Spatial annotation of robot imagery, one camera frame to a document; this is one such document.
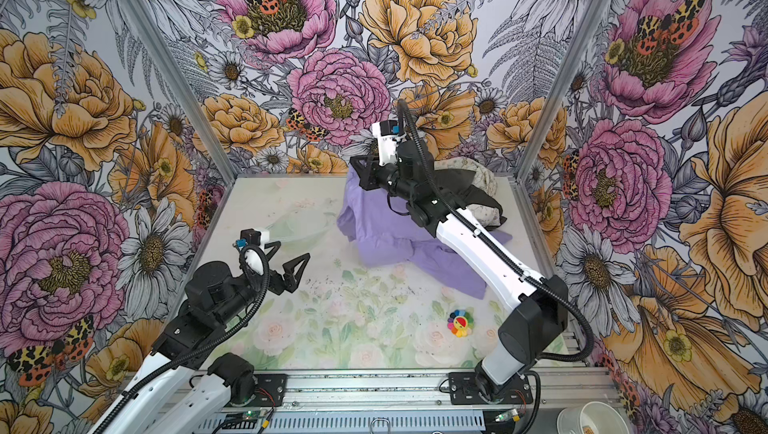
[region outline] purple fabric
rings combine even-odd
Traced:
[[[405,212],[406,201],[392,198],[392,209]],[[364,191],[354,169],[344,190],[344,206],[336,225],[357,250],[368,267],[411,261],[448,287],[482,299],[485,281],[452,249],[419,228],[408,216],[399,216],[386,205],[386,191]],[[512,239],[502,231],[493,236],[502,244]]]

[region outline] orange flower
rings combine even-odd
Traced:
[[[55,113],[52,53],[59,49],[44,34],[21,41],[0,30],[0,146],[26,148],[17,163],[36,158],[47,142],[66,146],[83,157],[86,170],[97,171],[136,141],[134,102],[95,52],[75,46],[74,84]]]
[[[545,99],[543,97],[533,100],[531,103],[522,101],[511,104],[499,113],[503,122],[497,122],[488,127],[488,147],[491,149],[503,148],[504,151],[513,151],[518,146],[525,146],[531,139],[533,128],[542,115]],[[538,158],[547,169],[553,169],[565,151],[565,120],[567,113],[565,108],[558,109],[557,117],[547,132],[542,150]]]
[[[376,47],[392,45],[400,58],[397,73],[401,81],[447,86],[457,72],[472,64],[472,42],[477,34],[477,18],[469,9],[438,28],[423,29],[440,8],[452,0],[365,0],[360,23],[376,38]]]
[[[696,175],[714,187],[710,206],[695,223],[680,225],[680,239],[704,268],[720,313],[757,331],[768,316],[768,94],[713,119],[707,144],[707,165],[692,160]]]
[[[52,407],[30,401],[23,410],[13,401],[0,401],[0,432],[8,434],[50,434],[53,430]]]
[[[307,145],[306,149],[298,151],[299,160],[309,170],[320,174],[338,174],[347,172],[347,165],[343,159],[333,151],[318,149],[314,145]],[[295,169],[295,164],[289,160],[288,172]]]
[[[659,396],[672,388],[672,406],[690,410],[711,390],[722,390],[725,403],[715,414],[723,421],[739,409],[736,395],[760,389],[760,377],[750,374],[752,365],[724,345],[731,340],[720,320],[705,316],[712,296],[704,279],[685,263],[672,247],[645,246],[638,253],[640,295],[632,303],[640,323],[630,333],[621,325],[619,334],[604,338],[620,367]],[[679,285],[670,276],[682,278]],[[737,336],[744,345],[746,339]]]
[[[125,324],[112,335],[104,349],[88,360],[85,371],[94,379],[82,384],[78,390],[97,399],[82,414],[83,418],[92,422],[99,420],[120,393],[120,388],[128,383],[125,379],[128,374],[139,370],[162,331],[163,321],[157,319],[139,319]]]
[[[176,149],[159,122],[152,125],[151,135],[142,132],[139,144],[140,149],[131,146],[120,151],[109,172],[112,200],[131,208],[147,206],[154,215],[163,198],[168,198],[176,202],[176,214],[192,226],[196,197],[187,156]]]
[[[549,252],[554,257],[560,250],[563,241],[563,209],[560,207],[562,196],[560,191],[544,187],[533,193],[533,210],[538,219],[538,225],[544,233]]]
[[[444,90],[440,94],[435,88],[421,85],[401,91],[400,98],[418,117],[416,128],[426,133],[424,139],[435,160],[447,158],[461,144],[461,138],[472,134],[472,119],[480,120],[472,90]]]
[[[256,154],[264,148],[279,146],[285,141],[277,116],[261,109],[245,96],[222,94],[206,98],[203,109],[210,127],[221,142],[224,151],[232,146],[247,149]],[[197,132],[193,142],[199,151],[206,152]]]

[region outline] white cup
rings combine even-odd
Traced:
[[[589,402],[558,414],[558,434],[584,434],[585,427],[593,434],[629,434],[627,423],[604,402]]]

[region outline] black mounting plate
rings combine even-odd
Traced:
[[[520,391],[524,395],[526,404],[533,403],[533,393],[531,387],[525,389],[527,382],[514,376],[504,392],[504,399],[498,404],[523,404],[523,399],[515,391]],[[480,396],[480,391],[475,384],[474,372],[449,372],[448,389],[451,391],[451,404],[454,406],[468,406],[470,404],[487,404]]]
[[[286,392],[287,374],[254,374],[256,388],[267,391],[275,401],[275,407],[283,406],[283,396]],[[245,404],[235,406],[232,403],[226,407],[272,407],[272,400],[262,392],[256,393]]]

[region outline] floral tablecloth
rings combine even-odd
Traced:
[[[209,362],[231,351],[259,370],[473,367],[498,342],[496,328],[506,315],[490,289],[479,300],[410,263],[362,265],[335,224],[343,178],[237,183],[203,262],[221,259],[238,272],[231,243],[240,229],[258,226],[269,226],[272,239],[283,242],[273,268],[303,252],[312,258],[300,289],[269,293],[250,325],[216,348]],[[497,199],[513,209],[511,190],[499,185]],[[469,321],[461,337],[448,327],[456,311]],[[562,338],[550,351],[567,352]]]

